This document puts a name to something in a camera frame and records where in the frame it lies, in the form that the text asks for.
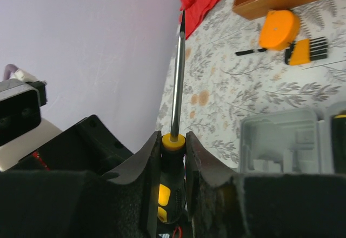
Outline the orange tape measure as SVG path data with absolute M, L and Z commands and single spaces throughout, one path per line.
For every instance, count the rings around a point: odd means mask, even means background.
M 259 34 L 259 49 L 235 52 L 236 56 L 287 48 L 300 30 L 300 18 L 290 10 L 270 10 Z

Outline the black yellow phillips screwdriver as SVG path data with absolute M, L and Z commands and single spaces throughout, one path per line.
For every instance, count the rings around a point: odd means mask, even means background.
M 333 153 L 334 171 L 345 174 L 345 110 L 334 116 L 331 121 L 331 143 Z

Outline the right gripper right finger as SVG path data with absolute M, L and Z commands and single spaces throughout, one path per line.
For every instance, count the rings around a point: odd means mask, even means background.
M 345 237 L 345 175 L 242 174 L 186 135 L 194 237 Z

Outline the grey plastic tool case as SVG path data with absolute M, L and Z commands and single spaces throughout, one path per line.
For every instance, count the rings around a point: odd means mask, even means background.
M 241 173 L 334 174 L 331 121 L 345 102 L 324 113 L 297 108 L 250 116 L 241 123 Z

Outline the orange hex key set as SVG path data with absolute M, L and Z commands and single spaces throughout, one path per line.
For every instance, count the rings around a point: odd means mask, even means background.
M 285 49 L 284 62 L 295 66 L 319 61 L 328 57 L 329 44 L 326 37 L 303 39 L 293 42 Z

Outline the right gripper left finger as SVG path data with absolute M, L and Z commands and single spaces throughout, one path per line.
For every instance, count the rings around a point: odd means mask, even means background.
M 1 237 L 156 237 L 161 137 L 104 176 L 1 173 Z

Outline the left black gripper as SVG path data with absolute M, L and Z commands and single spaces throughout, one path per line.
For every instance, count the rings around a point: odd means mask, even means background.
M 16 169 L 89 170 L 103 175 L 132 155 L 98 116 L 91 115 L 20 159 Z

